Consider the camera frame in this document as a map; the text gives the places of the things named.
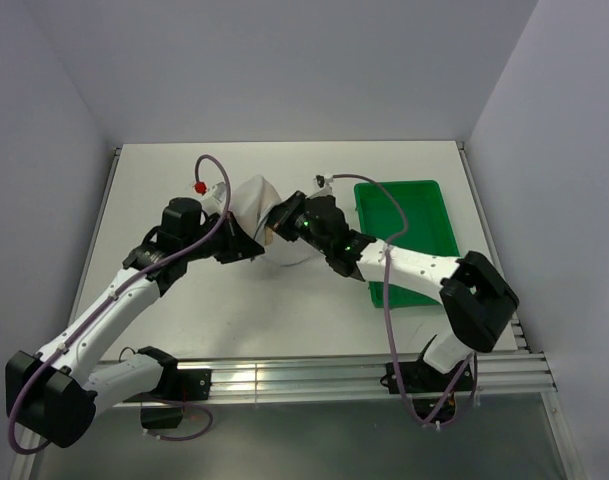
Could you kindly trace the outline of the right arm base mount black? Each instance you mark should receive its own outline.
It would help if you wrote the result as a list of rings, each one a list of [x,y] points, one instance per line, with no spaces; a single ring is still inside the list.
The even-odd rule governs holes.
[[[471,365],[465,361],[459,362],[447,374],[439,373],[420,360],[400,362],[399,370],[407,394],[443,393],[462,365],[465,366],[465,369],[451,390],[456,392],[470,391],[474,386],[474,376]]]

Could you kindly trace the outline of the beige bra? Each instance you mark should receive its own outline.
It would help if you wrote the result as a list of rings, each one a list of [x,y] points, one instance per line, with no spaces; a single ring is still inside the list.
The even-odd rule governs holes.
[[[264,226],[263,228],[263,246],[268,247],[275,241],[275,232],[269,227]]]

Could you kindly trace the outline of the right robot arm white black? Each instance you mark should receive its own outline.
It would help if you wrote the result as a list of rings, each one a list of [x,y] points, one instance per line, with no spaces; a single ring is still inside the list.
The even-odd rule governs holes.
[[[424,254],[351,229],[332,195],[298,191],[273,207],[267,227],[287,241],[302,240],[320,252],[337,274],[389,283],[441,304],[449,327],[423,349],[419,383],[436,390],[472,353],[489,353],[515,314],[519,299],[483,254]]]

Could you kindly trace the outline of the white mesh laundry bag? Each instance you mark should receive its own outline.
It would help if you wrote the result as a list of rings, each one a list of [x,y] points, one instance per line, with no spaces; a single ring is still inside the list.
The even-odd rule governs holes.
[[[263,228],[267,226],[268,214],[281,202],[275,187],[262,175],[255,175],[232,191],[228,210],[242,229],[263,246]],[[264,249],[265,254],[260,259],[279,267],[293,267],[319,256],[302,240],[288,242],[276,234],[274,243]]]

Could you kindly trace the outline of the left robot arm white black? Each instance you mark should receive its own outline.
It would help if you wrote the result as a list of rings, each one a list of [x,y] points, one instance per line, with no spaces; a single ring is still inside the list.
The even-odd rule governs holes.
[[[66,448],[78,441],[105,410],[145,396],[178,407],[183,380],[177,359],[155,347],[135,351],[112,367],[96,366],[114,341],[148,307],[180,280],[192,261],[221,264],[264,253],[260,233],[266,210],[254,212],[222,202],[205,206],[178,197],[161,221],[133,248],[103,294],[66,330],[36,353],[18,351],[5,366],[8,440],[18,453],[16,426]]]

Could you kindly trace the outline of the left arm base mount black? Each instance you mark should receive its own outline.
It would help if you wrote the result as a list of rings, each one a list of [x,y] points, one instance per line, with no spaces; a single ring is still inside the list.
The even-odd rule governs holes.
[[[151,395],[163,400],[204,401],[209,398],[211,376],[212,371],[210,369],[165,371]]]

